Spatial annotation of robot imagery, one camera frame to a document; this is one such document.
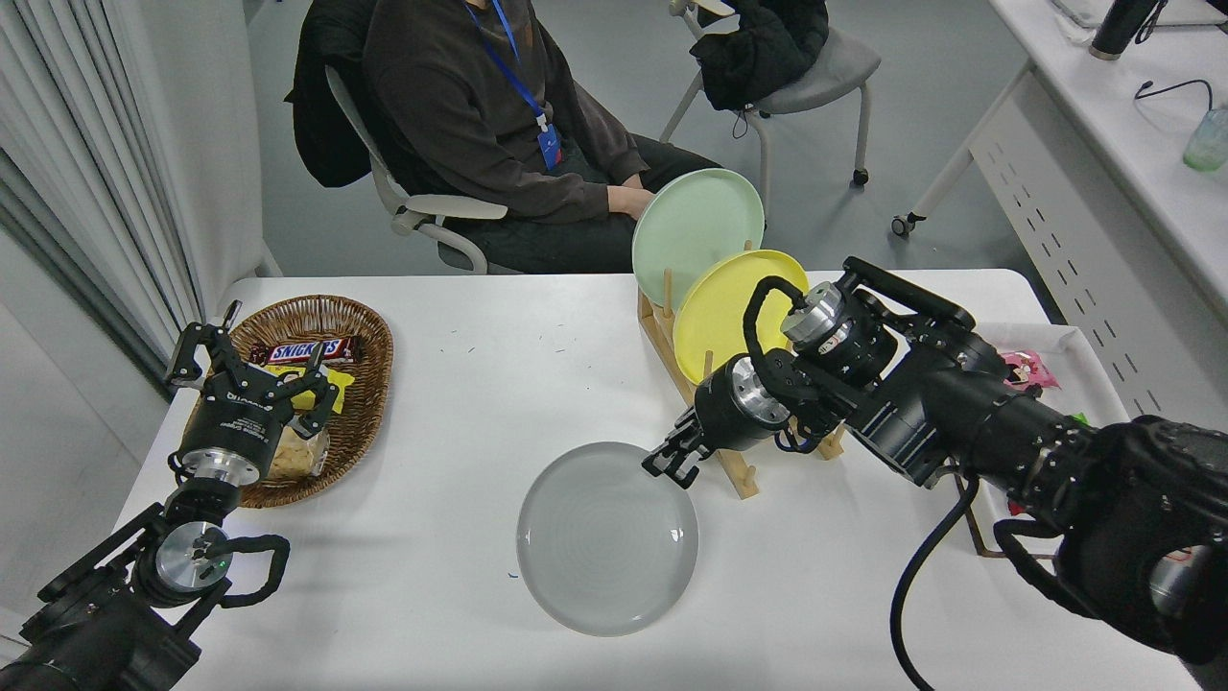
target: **hand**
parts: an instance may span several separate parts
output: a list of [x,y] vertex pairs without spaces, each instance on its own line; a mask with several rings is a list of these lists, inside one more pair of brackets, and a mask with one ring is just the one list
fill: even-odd
[[609,198],[612,214],[626,214],[635,220],[640,220],[640,215],[643,214],[645,206],[647,206],[648,201],[652,201],[653,198],[653,194],[646,189],[619,187],[614,184],[605,188],[605,194]]

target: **snickers bar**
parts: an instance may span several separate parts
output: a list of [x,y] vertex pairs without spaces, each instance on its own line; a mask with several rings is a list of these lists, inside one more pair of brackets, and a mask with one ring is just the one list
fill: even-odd
[[[257,342],[252,347],[251,362],[258,366],[295,366],[311,360],[311,352],[318,340],[307,342],[282,342],[269,345]],[[362,360],[362,336],[344,335],[324,340],[324,365],[348,365]]]

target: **caster wheel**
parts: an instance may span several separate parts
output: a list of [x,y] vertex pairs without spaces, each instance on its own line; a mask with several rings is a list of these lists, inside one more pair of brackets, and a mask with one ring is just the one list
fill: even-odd
[[907,237],[915,226],[916,223],[904,216],[895,216],[892,218],[892,232],[899,234],[900,237]]

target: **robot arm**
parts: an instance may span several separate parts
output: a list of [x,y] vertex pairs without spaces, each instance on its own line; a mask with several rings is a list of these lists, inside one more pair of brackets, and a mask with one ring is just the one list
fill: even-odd
[[[869,290],[914,313],[895,313]],[[793,309],[795,352],[759,349],[771,290]],[[1034,519],[995,536],[1028,583],[1076,614],[1194,664],[1228,639],[1228,436],[1157,417],[1095,430],[1005,384],[1007,367],[959,306],[850,257],[808,295],[768,277],[747,307],[748,353],[704,382],[645,461],[682,487],[716,449],[744,450],[795,421],[813,449],[841,421],[919,486],[941,473],[1002,488]],[[898,349],[907,353],[884,376]],[[1056,576],[1016,535],[1062,536]],[[1184,561],[1165,560],[1180,554]]]
[[[215,606],[263,601],[281,582],[290,544],[278,535],[230,539],[222,522],[238,507],[239,488],[265,477],[290,425],[300,437],[323,430],[338,390],[319,373],[317,345],[303,377],[275,377],[243,363],[230,340],[239,303],[222,325],[190,323],[167,372],[169,385],[194,384],[204,347],[211,374],[168,464],[179,484],[166,506],[152,504],[85,555],[43,590],[47,605],[22,627],[29,649],[0,669],[5,691],[171,689],[195,664],[190,637]],[[295,417],[290,400],[316,394],[316,409]],[[257,592],[227,595],[236,554],[273,552]],[[169,623],[154,608],[192,604]]]

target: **gray plate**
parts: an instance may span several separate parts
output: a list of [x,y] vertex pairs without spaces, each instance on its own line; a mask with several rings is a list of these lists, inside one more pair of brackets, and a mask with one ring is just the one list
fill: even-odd
[[690,583],[699,528],[690,497],[602,442],[567,452],[524,497],[516,555],[529,593],[559,623],[625,636],[666,614]]

